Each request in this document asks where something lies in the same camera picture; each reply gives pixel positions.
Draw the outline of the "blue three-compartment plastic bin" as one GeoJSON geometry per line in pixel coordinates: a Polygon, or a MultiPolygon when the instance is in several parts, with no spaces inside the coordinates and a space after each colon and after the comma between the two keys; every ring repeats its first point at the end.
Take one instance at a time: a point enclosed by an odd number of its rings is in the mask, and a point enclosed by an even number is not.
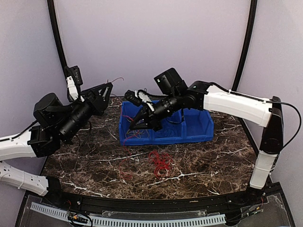
{"type": "Polygon", "coordinates": [[[208,111],[184,109],[161,121],[163,129],[130,130],[129,125],[140,110],[123,101],[119,120],[120,144],[125,146],[168,145],[212,141],[214,122],[208,111]]]}

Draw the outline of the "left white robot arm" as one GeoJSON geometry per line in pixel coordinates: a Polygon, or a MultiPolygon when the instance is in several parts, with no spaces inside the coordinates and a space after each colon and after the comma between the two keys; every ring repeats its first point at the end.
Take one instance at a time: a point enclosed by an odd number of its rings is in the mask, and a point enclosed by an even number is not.
{"type": "Polygon", "coordinates": [[[67,78],[69,105],[63,105],[55,93],[49,93],[34,106],[32,122],[21,133],[0,139],[0,180],[18,189],[48,196],[56,206],[63,206],[67,196],[61,192],[59,179],[34,175],[12,167],[6,160],[19,157],[48,157],[72,139],[91,116],[106,110],[113,84],[108,82],[81,91],[72,77],[67,78]]]}

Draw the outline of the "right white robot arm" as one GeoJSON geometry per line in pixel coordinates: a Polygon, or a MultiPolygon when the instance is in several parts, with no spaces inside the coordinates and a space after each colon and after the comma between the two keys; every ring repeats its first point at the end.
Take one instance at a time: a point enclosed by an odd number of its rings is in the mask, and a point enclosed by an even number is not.
{"type": "Polygon", "coordinates": [[[174,68],[154,78],[165,95],[157,103],[144,90],[127,90],[125,99],[141,109],[130,123],[131,130],[162,129],[161,121],[181,109],[221,112],[263,127],[259,153],[250,178],[250,188],[242,194],[242,202],[252,205],[260,197],[267,177],[273,171],[284,142],[284,121],[280,98],[254,97],[225,89],[215,82],[195,81],[188,86],[174,68]]]}

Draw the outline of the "clear acrylic plate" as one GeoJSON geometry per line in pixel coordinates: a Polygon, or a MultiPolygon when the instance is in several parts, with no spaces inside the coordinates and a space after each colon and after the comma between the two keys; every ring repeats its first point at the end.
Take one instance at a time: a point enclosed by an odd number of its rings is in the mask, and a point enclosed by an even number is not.
{"type": "Polygon", "coordinates": [[[122,212],[122,211],[109,211],[102,212],[103,218],[126,219],[126,220],[173,220],[173,219],[188,219],[188,218],[202,218],[206,217],[205,210],[194,211],[175,211],[175,212],[122,212]]]}

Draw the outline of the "left black frame post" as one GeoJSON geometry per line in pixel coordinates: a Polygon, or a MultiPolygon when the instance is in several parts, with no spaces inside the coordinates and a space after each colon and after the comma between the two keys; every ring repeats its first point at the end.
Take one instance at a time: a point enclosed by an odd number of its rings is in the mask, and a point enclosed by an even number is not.
{"type": "Polygon", "coordinates": [[[57,49],[61,68],[63,70],[63,73],[65,74],[65,67],[67,66],[67,61],[66,61],[63,44],[62,44],[62,40],[61,40],[61,36],[60,36],[54,0],[47,0],[47,6],[48,6],[51,27],[52,27],[52,31],[53,31],[55,46],[57,49]]]}

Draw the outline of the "black frame post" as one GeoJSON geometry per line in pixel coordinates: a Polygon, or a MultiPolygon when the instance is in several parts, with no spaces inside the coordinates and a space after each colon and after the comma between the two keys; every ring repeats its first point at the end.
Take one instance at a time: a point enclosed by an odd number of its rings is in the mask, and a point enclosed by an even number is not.
{"type": "Polygon", "coordinates": [[[256,16],[256,12],[257,12],[257,4],[258,4],[257,0],[250,1],[250,10],[249,10],[249,15],[248,15],[247,27],[246,27],[244,40],[243,40],[243,46],[242,46],[242,51],[241,51],[241,55],[240,55],[240,59],[239,59],[239,64],[238,64],[236,74],[234,77],[234,81],[233,81],[233,85],[232,85],[232,91],[237,91],[239,88],[239,85],[240,85],[244,66],[246,63],[247,56],[248,56],[252,32],[253,32],[253,28],[254,28],[255,16],[256,16]]]}
{"type": "Polygon", "coordinates": [[[53,31],[55,46],[57,49],[61,68],[63,70],[63,73],[65,74],[65,67],[67,66],[67,61],[66,61],[63,44],[62,44],[62,40],[61,40],[61,36],[60,36],[54,0],[47,0],[47,6],[48,6],[51,27],[52,27],[52,31],[53,31]]]}

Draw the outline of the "black front rail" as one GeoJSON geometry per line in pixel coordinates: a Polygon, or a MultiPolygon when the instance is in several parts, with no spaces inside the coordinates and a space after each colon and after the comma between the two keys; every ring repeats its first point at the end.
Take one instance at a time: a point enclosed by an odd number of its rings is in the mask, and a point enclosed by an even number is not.
{"type": "Polygon", "coordinates": [[[266,185],[262,190],[248,188],[240,192],[191,199],[128,200],[62,192],[61,205],[55,204],[50,199],[31,194],[27,195],[27,202],[38,202],[54,208],[71,209],[85,214],[102,214],[106,211],[172,213],[198,210],[205,210],[207,213],[232,213],[240,212],[242,208],[252,205],[266,205],[269,203],[270,196],[284,196],[280,183],[266,185]]]}

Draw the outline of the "right black frame post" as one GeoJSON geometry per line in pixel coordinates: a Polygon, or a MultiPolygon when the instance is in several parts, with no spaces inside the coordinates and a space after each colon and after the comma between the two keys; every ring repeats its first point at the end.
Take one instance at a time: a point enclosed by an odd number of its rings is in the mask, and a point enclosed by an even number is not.
{"type": "Polygon", "coordinates": [[[234,77],[234,81],[233,81],[233,85],[232,85],[232,91],[237,91],[239,88],[239,85],[240,85],[244,66],[246,63],[247,56],[248,56],[252,32],[253,32],[253,28],[254,28],[255,16],[256,16],[256,12],[257,12],[257,4],[258,4],[257,0],[250,1],[250,10],[249,10],[249,15],[248,15],[247,27],[246,27],[244,40],[243,40],[243,46],[242,46],[242,51],[241,51],[241,55],[240,55],[240,59],[239,59],[239,64],[238,64],[236,74],[234,77]]]}

